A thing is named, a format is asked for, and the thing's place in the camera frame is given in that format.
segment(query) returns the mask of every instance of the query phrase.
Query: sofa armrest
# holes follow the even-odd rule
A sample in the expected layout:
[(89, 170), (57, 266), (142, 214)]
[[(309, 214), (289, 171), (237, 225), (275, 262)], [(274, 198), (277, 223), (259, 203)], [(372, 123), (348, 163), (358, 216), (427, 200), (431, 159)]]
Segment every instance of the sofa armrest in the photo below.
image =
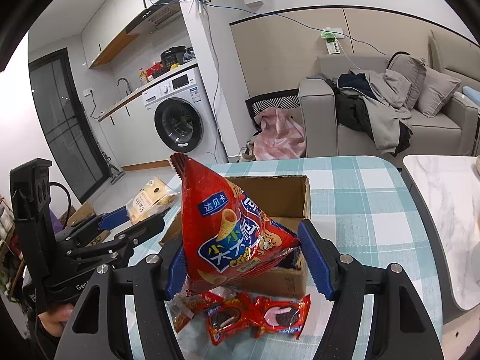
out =
[(322, 79), (303, 79), (298, 90), (307, 157), (338, 155), (335, 96)]
[(458, 155), (470, 155), (477, 132), (479, 108), (464, 94), (455, 92), (442, 112), (462, 129)]

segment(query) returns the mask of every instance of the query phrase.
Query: silver bolt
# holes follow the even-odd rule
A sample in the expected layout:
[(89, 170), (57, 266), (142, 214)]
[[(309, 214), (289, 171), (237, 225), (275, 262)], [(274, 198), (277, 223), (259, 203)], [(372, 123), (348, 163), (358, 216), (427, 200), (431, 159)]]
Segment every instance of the silver bolt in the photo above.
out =
[(390, 266), (390, 269), (396, 274), (399, 274), (400, 272), (403, 271), (402, 266), (400, 264), (397, 264), (396, 262)]
[(350, 264), (353, 261), (353, 257), (349, 254), (341, 254), (340, 261), (342, 261), (344, 264)]
[(104, 274), (109, 270), (109, 266), (107, 264), (102, 264), (97, 267), (97, 273), (98, 274)]
[(159, 260), (158, 254), (150, 254), (145, 258), (147, 264), (155, 264)]

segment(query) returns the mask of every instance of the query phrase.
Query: range hood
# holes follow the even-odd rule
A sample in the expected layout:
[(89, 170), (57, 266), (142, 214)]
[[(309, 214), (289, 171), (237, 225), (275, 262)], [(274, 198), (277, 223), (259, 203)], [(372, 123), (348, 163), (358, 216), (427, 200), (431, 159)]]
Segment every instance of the range hood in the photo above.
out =
[(125, 31), (128, 35), (152, 33), (160, 24), (166, 24), (181, 12), (179, 0), (158, 0), (133, 19)]

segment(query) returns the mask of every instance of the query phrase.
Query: teal and white tablecloth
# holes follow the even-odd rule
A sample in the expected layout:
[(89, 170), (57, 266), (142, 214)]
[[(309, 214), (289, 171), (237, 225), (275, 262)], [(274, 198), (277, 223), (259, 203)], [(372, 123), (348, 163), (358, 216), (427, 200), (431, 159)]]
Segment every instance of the teal and white tablecloth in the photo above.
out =
[[(340, 253), (362, 264), (385, 268), (400, 263), (428, 311), (438, 337), (442, 328), (442, 302), (434, 257), (417, 208), (399, 172), (378, 157), (321, 157), (218, 164), (212, 169), (224, 176), (306, 175), (310, 180), (311, 221), (321, 237), (334, 242)], [(169, 185), (178, 188), (173, 178)], [(171, 223), (179, 206), (166, 216)], [(135, 249), (130, 265), (158, 253), (163, 234)], [(307, 292), (311, 308), (300, 340), (283, 334), (259, 339), (247, 330), (213, 346), (205, 319), (194, 318), (178, 335), (187, 360), (311, 359), (328, 322), (332, 303), (316, 291), (309, 273)], [(373, 311), (367, 295), (354, 359), (365, 356)], [(134, 317), (134, 302), (127, 298), (127, 319), (135, 359), (144, 359)]]

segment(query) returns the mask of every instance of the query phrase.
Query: pink blanket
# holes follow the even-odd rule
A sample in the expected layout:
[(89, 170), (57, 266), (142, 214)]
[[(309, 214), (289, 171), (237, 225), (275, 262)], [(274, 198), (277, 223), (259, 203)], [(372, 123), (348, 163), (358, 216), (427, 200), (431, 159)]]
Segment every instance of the pink blanket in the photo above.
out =
[(305, 154), (303, 127), (287, 111), (267, 108), (255, 117), (262, 132), (255, 137), (253, 154), (257, 161), (299, 158)]

